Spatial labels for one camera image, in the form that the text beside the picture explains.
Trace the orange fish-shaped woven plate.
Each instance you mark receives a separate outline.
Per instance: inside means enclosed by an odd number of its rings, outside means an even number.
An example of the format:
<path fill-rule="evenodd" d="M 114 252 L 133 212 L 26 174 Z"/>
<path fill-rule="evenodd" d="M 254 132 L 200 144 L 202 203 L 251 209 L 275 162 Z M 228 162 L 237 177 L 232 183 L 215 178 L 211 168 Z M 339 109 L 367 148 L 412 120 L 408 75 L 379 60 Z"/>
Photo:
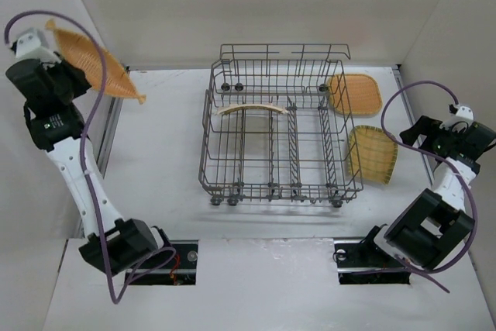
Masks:
<path fill-rule="evenodd" d="M 45 29 L 53 34 L 61 56 L 74 67 L 83 70 L 92 88 L 98 91 L 102 85 L 102 62 L 91 40 L 80 33 L 58 27 L 49 19 Z M 113 98 L 136 99 L 141 105 L 146 95 L 138 92 L 125 68 L 105 49 L 106 80 L 104 95 Z"/>

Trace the yellow rectangular bamboo mat plate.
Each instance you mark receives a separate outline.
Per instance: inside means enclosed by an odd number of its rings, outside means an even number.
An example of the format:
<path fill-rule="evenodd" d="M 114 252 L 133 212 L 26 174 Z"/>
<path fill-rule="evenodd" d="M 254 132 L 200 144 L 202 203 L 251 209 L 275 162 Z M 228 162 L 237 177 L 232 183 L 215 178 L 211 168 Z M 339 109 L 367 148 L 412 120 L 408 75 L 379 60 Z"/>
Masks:
<path fill-rule="evenodd" d="M 245 103 L 245 104 L 231 104 L 229 106 L 223 106 L 217 109 L 217 116 L 226 116 L 238 111 L 246 110 L 264 110 L 268 112 L 276 112 L 277 114 L 287 114 L 288 110 L 286 108 L 269 104 L 255 104 L 255 103 Z"/>

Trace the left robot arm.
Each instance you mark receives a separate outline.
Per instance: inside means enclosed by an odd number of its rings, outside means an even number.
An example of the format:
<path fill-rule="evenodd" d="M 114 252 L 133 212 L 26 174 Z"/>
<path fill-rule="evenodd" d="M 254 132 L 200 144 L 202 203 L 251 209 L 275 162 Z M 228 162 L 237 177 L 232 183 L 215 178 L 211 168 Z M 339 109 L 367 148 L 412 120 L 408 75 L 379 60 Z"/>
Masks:
<path fill-rule="evenodd" d="M 80 212 L 86 244 L 83 260 L 112 275 L 169 247 L 164 231 L 139 219 L 124 219 L 107 197 L 84 120 L 73 100 L 91 87 L 83 70 L 65 60 L 14 63 L 6 77 L 25 97 L 23 114 L 36 147 L 61 173 Z"/>

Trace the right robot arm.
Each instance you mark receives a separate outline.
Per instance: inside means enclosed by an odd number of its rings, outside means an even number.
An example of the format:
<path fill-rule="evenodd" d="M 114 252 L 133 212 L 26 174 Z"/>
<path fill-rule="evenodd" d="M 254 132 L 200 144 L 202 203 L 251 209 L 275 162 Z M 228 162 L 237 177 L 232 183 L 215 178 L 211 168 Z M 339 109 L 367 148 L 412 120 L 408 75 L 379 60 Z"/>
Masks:
<path fill-rule="evenodd" d="M 425 136 L 419 147 L 436 156 L 435 181 L 387 227 L 375 226 L 367 235 L 369 248 L 383 256 L 400 257 L 432 271 L 474 231 L 475 220 L 464 211 L 464 185 L 480 171 L 477 159 L 495 140 L 495 131 L 472 122 L 465 129 L 449 126 L 427 116 L 400 133 L 411 146 Z"/>

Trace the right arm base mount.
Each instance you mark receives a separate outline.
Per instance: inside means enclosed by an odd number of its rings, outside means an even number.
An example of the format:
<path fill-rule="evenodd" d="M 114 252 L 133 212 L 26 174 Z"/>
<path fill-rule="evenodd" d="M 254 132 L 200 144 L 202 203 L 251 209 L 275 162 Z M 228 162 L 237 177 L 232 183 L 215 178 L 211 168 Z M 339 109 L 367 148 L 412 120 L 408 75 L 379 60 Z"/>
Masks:
<path fill-rule="evenodd" d="M 387 272 L 387 269 L 401 268 L 401 265 L 365 238 L 334 240 L 332 259 L 341 285 L 410 284 L 408 272 Z"/>

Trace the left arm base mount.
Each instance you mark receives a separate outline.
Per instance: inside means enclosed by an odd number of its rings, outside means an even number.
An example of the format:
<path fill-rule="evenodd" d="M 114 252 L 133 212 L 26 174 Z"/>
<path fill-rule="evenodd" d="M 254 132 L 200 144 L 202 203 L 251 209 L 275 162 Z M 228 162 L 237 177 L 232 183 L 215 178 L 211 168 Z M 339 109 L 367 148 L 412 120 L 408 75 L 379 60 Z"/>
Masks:
<path fill-rule="evenodd" d="M 130 284 L 134 286 L 181 286 L 195 285 L 198 264 L 198 241 L 176 240 L 172 242 L 176 256 L 163 252 L 145 261 L 134 274 Z"/>

